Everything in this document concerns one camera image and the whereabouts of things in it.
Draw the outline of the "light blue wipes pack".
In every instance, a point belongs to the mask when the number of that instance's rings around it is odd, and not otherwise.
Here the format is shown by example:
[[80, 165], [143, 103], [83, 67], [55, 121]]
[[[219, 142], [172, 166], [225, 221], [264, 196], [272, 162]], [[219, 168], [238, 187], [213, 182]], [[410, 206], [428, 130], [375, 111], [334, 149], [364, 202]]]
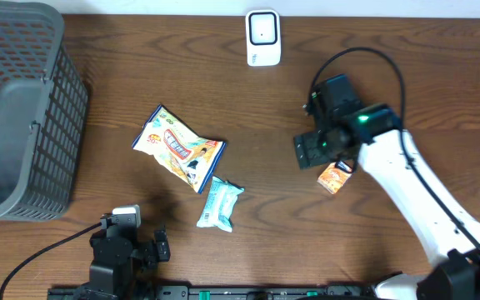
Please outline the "light blue wipes pack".
[[245, 189], [218, 177], [212, 178], [212, 185], [207, 196], [207, 201], [197, 221], [198, 228], [219, 228], [227, 233], [233, 231], [230, 217], [238, 196]]

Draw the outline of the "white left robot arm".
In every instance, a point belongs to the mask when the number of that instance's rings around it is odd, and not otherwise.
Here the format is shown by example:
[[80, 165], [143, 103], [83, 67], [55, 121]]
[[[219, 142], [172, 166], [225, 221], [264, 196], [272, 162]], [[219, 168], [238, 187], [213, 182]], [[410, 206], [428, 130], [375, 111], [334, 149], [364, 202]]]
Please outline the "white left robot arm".
[[138, 276], [170, 260], [164, 227], [154, 232], [153, 239], [140, 242], [135, 225], [112, 225], [93, 234], [90, 243], [93, 260], [89, 267], [89, 281], [76, 288], [72, 293], [74, 299], [155, 298], [153, 285]]

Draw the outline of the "orange Kleenex tissue pack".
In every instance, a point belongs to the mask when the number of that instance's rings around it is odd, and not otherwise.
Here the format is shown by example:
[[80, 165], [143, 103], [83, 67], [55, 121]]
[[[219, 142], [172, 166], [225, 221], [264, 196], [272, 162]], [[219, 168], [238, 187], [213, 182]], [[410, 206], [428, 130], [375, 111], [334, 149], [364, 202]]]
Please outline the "orange Kleenex tissue pack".
[[321, 173], [317, 182], [331, 194], [336, 194], [352, 174], [352, 168], [345, 162], [333, 162]]

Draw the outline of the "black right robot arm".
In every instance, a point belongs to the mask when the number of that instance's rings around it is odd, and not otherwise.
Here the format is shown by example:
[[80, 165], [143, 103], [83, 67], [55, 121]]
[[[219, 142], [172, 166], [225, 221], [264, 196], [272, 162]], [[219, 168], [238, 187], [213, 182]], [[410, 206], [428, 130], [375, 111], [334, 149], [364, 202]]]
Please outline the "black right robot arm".
[[305, 105], [315, 130], [294, 138], [300, 168], [326, 165], [318, 181], [336, 193], [357, 168], [392, 199], [432, 271], [371, 286], [379, 299], [480, 299], [480, 222], [445, 188], [386, 104], [367, 107], [341, 74], [316, 84]]

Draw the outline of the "yellow snack bag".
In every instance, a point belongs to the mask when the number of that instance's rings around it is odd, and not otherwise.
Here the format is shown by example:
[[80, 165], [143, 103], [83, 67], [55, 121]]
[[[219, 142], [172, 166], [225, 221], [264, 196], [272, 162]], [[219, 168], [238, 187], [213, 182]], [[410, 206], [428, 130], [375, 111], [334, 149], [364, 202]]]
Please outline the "yellow snack bag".
[[198, 136], [162, 104], [132, 142], [134, 150], [154, 157], [196, 193], [201, 193], [212, 178], [226, 146], [224, 141]]

